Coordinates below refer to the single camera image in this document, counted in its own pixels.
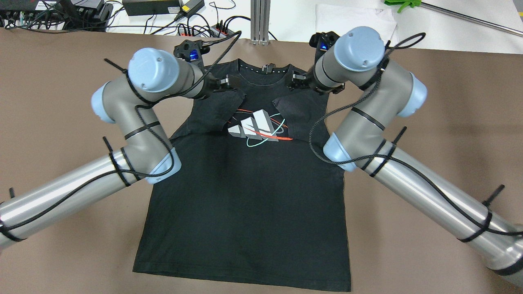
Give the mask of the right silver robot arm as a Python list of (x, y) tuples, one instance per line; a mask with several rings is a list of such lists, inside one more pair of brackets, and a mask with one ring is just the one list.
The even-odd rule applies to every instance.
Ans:
[(398, 147), (406, 127), (393, 141), (383, 135), (394, 118), (413, 115), (426, 101), (426, 86), (390, 59), (395, 50), (410, 48), (425, 37), (425, 32), (419, 32), (391, 45), (366, 26), (342, 36), (312, 35), (314, 65), (304, 74), (291, 72), (286, 86), (338, 94), (351, 82), (362, 95), (322, 115), (309, 130), (309, 147), (328, 164), (348, 172), (363, 170), (469, 245), (482, 256), (486, 268), (522, 287), (522, 226), (512, 225), (491, 209), (505, 186), (479, 202)]

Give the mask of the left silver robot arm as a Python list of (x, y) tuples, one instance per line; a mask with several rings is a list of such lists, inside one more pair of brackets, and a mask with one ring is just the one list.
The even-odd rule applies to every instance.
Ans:
[(154, 112), (161, 100), (199, 100), (234, 89), (209, 66), (172, 52), (142, 48), (120, 66), (1, 72), (1, 187), (46, 183), (1, 197), (1, 251), (145, 179), (158, 182), (180, 168)]

